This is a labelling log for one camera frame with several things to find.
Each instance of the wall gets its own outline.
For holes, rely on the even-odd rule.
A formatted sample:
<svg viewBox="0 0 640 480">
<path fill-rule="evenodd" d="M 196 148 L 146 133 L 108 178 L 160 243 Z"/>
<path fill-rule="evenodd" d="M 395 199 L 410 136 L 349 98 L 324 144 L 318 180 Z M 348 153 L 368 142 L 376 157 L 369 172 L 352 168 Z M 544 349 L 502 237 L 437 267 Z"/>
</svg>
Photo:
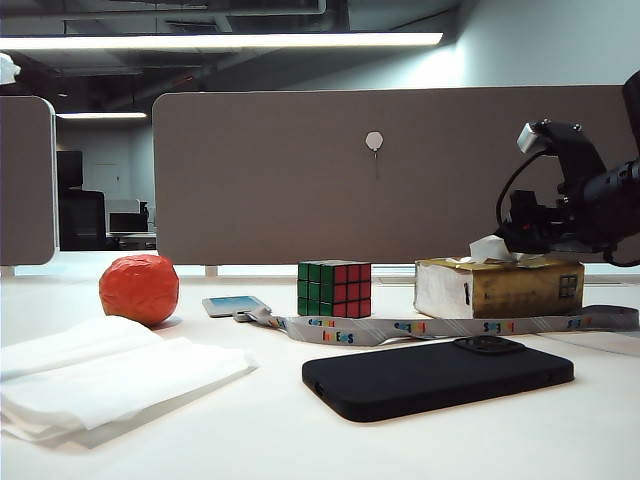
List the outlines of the wall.
<svg viewBox="0 0 640 480">
<path fill-rule="evenodd" d="M 638 0 L 478 0 L 455 45 L 285 89 L 622 84 L 640 69 Z"/>
<path fill-rule="evenodd" d="M 84 190 L 155 202 L 150 126 L 58 123 L 58 150 L 83 152 Z"/>
</svg>

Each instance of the gold tissue box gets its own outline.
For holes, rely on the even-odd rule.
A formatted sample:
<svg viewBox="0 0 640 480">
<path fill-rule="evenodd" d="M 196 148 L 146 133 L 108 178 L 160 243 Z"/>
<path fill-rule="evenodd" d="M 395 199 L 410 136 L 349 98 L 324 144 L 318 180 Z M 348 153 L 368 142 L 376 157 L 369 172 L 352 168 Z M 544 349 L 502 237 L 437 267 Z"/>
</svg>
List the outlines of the gold tissue box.
<svg viewBox="0 0 640 480">
<path fill-rule="evenodd" d="M 512 263 L 416 261 L 416 310 L 439 318 L 562 315 L 582 307 L 584 266 L 536 258 Z"/>
</svg>

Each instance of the white desk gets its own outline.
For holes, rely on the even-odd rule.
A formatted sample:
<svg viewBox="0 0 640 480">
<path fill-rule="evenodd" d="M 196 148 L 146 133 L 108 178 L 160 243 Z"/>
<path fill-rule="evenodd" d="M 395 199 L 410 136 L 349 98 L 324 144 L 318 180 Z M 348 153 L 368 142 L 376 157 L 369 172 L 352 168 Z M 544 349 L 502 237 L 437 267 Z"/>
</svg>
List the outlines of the white desk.
<svg viewBox="0 0 640 480">
<path fill-rule="evenodd" d="M 72 262 L 63 275 L 3 278 L 3 344 L 101 315 L 97 280 L 121 254 Z M 34 445 L 3 434 L 3 480 L 638 478 L 640 358 L 563 341 L 583 335 L 604 341 L 614 334 L 516 338 L 572 360 L 576 380 L 570 384 L 357 424 L 318 400 L 303 385 L 300 367 L 312 358 L 365 349 L 300 343 L 274 330 L 211 319 L 200 303 L 205 296 L 252 294 L 276 313 L 294 314 L 293 278 L 182 275 L 180 288 L 171 326 L 157 333 L 249 348 L 260 368 L 219 390 L 165 402 L 63 443 Z M 376 282 L 373 310 L 408 315 L 412 295 L 406 283 Z M 589 285 L 589 303 L 638 308 L 640 285 Z"/>
</svg>

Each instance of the desk divider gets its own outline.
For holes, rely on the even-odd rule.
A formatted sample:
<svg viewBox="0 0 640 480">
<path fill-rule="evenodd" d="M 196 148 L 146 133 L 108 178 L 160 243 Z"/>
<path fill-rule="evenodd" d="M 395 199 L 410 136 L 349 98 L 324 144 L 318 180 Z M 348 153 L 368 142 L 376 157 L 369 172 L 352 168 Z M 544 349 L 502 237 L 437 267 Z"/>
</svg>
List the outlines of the desk divider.
<svg viewBox="0 0 640 480">
<path fill-rule="evenodd" d="M 0 265 L 40 265 L 53 256 L 54 121 L 42 98 L 0 96 Z"/>
<path fill-rule="evenodd" d="M 544 118 L 581 123 L 608 168 L 637 156 L 620 86 L 163 95 L 158 251 L 201 265 L 467 255 L 496 229 L 524 123 Z M 561 180 L 541 158 L 514 187 L 550 203 Z"/>
</svg>

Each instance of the lanyard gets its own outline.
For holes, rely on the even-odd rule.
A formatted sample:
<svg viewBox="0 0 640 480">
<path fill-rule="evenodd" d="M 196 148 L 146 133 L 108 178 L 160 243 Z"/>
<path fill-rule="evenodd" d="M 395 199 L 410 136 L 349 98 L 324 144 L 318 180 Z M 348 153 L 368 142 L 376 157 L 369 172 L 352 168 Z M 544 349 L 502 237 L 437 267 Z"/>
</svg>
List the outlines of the lanyard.
<svg viewBox="0 0 640 480">
<path fill-rule="evenodd" d="M 612 305 L 590 305 L 571 315 L 496 319 L 396 319 L 325 316 L 280 317 L 266 307 L 236 313 L 238 322 L 255 321 L 276 328 L 302 342 L 372 347 L 392 338 L 522 335 L 575 330 L 631 331 L 638 329 L 638 310 Z"/>
</svg>

